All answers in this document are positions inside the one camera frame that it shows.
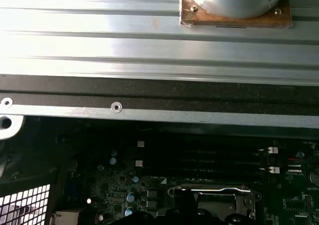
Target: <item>aluminum panel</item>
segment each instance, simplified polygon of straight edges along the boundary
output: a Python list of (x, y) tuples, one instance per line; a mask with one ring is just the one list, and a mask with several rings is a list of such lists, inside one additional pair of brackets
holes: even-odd
[(0, 0), (0, 74), (319, 84), (319, 0), (285, 30), (179, 25), (178, 0)]

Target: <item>electrolytic capacitor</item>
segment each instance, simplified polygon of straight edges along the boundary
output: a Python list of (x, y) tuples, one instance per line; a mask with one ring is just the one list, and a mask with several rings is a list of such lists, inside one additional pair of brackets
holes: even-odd
[(110, 215), (108, 213), (99, 213), (99, 221), (106, 220)]
[(128, 201), (129, 203), (134, 202), (135, 200), (135, 195), (133, 192), (130, 192), (127, 196), (126, 196), (126, 201)]
[(99, 199), (96, 197), (96, 196), (92, 196), (92, 197), (89, 197), (87, 200), (86, 200), (86, 203), (87, 204), (95, 204), (99, 201)]
[(125, 212), (124, 212), (124, 216), (129, 216), (129, 215), (132, 215), (134, 212), (134, 209), (132, 207), (128, 207)]

